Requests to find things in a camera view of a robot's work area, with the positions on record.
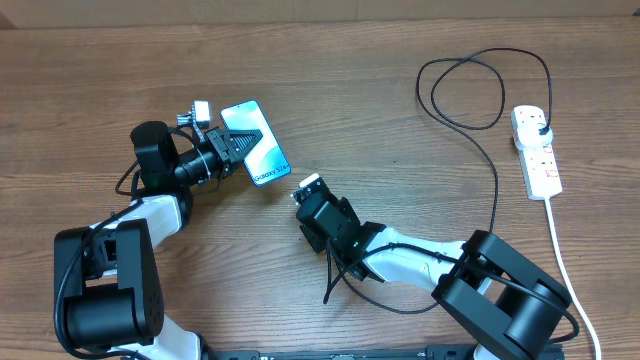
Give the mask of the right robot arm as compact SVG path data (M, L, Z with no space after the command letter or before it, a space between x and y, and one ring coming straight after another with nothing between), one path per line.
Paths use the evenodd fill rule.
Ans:
M293 193L303 236L336 275L425 289L477 342L471 359L554 359L579 333L569 291L491 232L436 242L361 222L346 198L316 174Z

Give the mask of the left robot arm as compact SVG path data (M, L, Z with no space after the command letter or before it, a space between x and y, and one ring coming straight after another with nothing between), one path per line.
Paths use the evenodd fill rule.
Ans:
M154 250L189 223L192 186L229 176L264 133L215 127L179 153L173 138L184 134L161 121L135 127L129 206L54 238L54 330L75 358L214 356L201 335L166 315Z

